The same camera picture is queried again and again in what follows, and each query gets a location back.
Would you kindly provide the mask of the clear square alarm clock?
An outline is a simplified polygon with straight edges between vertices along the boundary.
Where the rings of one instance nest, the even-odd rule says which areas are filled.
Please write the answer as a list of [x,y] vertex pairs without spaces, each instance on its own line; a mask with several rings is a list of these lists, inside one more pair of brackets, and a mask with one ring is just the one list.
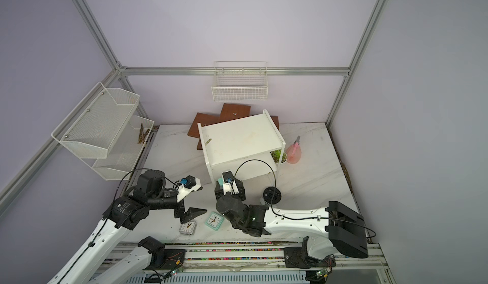
[[179,233],[183,235],[194,235],[197,227],[197,222],[191,220],[185,224],[181,224],[179,228]]

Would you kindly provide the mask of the mint green alarm clock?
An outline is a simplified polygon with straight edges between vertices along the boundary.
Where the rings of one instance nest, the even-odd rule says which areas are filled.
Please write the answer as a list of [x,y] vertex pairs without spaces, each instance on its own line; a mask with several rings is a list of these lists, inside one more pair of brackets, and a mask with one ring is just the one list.
[[221,214],[212,212],[206,220],[205,225],[214,231],[218,231],[223,222],[224,217]]

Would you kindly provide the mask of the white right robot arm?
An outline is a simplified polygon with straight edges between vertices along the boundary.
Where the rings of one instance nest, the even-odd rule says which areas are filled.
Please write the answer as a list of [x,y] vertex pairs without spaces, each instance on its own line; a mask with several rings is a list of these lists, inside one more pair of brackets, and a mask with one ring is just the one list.
[[339,201],[315,210],[282,210],[273,205],[247,205],[241,192],[227,182],[216,184],[216,209],[234,229],[252,237],[278,233],[302,234],[302,262],[324,262],[339,252],[347,257],[369,257],[362,215]]

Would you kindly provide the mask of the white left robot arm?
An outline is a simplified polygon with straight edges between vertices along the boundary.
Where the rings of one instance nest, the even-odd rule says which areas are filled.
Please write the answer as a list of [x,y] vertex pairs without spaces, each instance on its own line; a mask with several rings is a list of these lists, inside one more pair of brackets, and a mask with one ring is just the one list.
[[181,224],[206,213],[205,209],[184,206],[186,196],[202,189],[198,178],[187,176],[173,182],[160,170],[141,168],[141,172],[134,186],[116,196],[93,233],[51,283],[123,283],[143,270],[152,271],[156,279],[163,282],[182,269],[185,250],[166,249],[164,243],[148,236],[124,259],[101,275],[95,274],[113,249],[149,216],[150,211],[173,210]]

